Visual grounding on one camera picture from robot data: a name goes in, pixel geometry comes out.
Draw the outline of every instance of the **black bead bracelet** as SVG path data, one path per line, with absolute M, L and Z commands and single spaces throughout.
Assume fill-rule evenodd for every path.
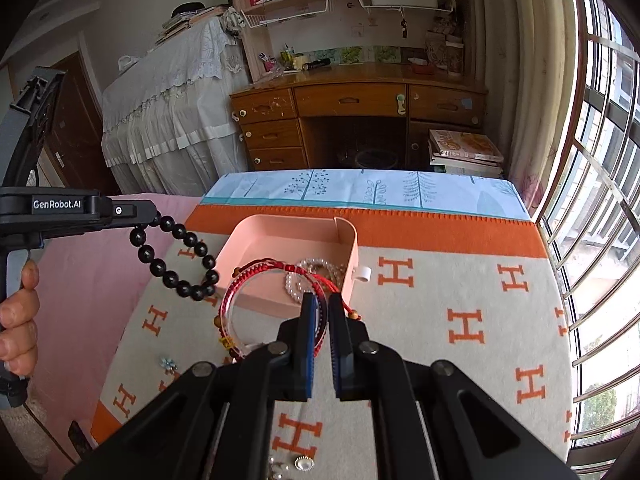
M 162 284 L 166 288 L 174 288 L 181 298 L 191 297 L 193 301 L 202 301 L 208 296 L 213 296 L 216 291 L 216 283 L 220 275 L 216 272 L 216 259 L 213 254 L 207 254 L 208 248 L 204 242 L 198 241 L 196 233 L 188 232 L 182 224 L 175 223 L 170 216 L 162 216 L 160 212 L 149 224 L 150 227 L 160 227 L 165 233 L 171 233 L 176 240 L 188 248 L 193 248 L 193 253 L 202 259 L 202 265 L 207 269 L 201 285 L 191 285 L 187 280 L 181 280 L 174 270 L 167 270 L 166 263 L 161 258 L 156 258 L 154 248 L 146 242 L 146 224 L 140 224 L 133 228 L 129 234 L 129 241 L 134 247 L 138 247 L 138 259 L 149 265 L 151 274 L 162 278 Z

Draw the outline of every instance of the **blue patterned bedsheet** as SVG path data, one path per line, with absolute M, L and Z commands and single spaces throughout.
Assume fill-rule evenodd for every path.
M 511 182 L 396 170 L 289 170 L 229 173 L 203 204 L 353 207 L 530 220 Z

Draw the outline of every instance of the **human hand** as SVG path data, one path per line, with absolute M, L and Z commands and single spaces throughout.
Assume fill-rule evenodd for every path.
M 0 332 L 0 361 L 10 372 L 27 376 L 38 360 L 38 331 L 33 317 L 40 308 L 34 290 L 40 273 L 33 260 L 24 264 L 20 277 L 24 288 L 0 303 L 0 324 L 5 328 Z

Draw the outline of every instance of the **pink box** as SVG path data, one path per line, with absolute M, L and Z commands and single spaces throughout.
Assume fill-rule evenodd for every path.
M 306 258 L 323 258 L 335 266 L 346 266 L 342 297 L 349 303 L 353 271 L 358 266 L 356 229 L 344 218 L 249 216 L 236 226 L 217 257 L 219 293 L 226 293 L 236 267 L 261 258 L 274 258 L 288 264 Z M 235 303 L 269 316 L 297 317 L 300 305 L 287 294 L 285 278 L 284 272 L 263 272 L 242 287 Z

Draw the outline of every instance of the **window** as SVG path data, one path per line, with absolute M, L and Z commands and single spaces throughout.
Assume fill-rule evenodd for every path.
M 584 100 L 540 219 L 571 334 L 572 452 L 640 420 L 640 57 L 603 0 L 576 6 Z M 573 464 L 594 480 L 614 459 Z

